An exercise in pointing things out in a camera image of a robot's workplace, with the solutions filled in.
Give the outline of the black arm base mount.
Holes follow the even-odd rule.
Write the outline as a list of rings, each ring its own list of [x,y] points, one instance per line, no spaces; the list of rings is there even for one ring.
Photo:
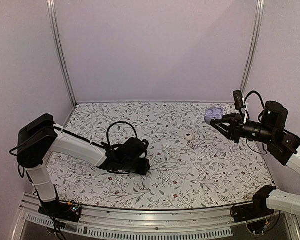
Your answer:
[[[230,215],[234,222],[240,223],[274,214],[275,211],[267,207],[267,198],[276,189],[275,186],[266,185],[253,195],[252,203],[233,205]]]

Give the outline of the purple earbud charging case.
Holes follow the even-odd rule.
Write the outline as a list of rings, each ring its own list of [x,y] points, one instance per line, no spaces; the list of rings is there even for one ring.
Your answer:
[[[223,118],[224,110],[222,107],[210,107],[205,110],[204,121],[210,125],[211,120],[220,120]]]

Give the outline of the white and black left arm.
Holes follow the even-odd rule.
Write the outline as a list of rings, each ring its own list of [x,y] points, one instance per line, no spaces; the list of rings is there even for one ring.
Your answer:
[[[149,142],[135,133],[124,143],[111,144],[110,133],[100,144],[64,129],[45,113],[23,127],[18,133],[17,146],[9,153],[29,175],[45,209],[53,216],[64,213],[58,193],[48,174],[44,158],[47,153],[59,153],[85,161],[114,174],[146,175],[150,170],[147,159]]]

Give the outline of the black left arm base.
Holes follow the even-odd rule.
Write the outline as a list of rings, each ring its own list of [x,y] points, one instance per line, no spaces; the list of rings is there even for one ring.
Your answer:
[[[58,192],[54,186],[55,198],[51,201],[44,202],[39,193],[37,193],[40,201],[40,207],[38,212],[42,215],[46,215],[51,219],[60,219],[78,223],[82,214],[82,204],[77,203],[74,200],[70,202],[61,202]]]

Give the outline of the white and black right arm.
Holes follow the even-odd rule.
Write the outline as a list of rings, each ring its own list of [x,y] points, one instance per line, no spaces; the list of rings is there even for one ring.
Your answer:
[[[283,166],[300,175],[300,138],[285,129],[288,110],[280,103],[267,101],[261,121],[248,120],[246,114],[224,115],[223,110],[208,109],[205,121],[228,140],[239,143],[244,138],[267,146],[267,151]],[[266,185],[252,197],[247,206],[235,206],[235,222],[243,222],[273,214],[276,210],[300,216],[300,195],[284,192]]]

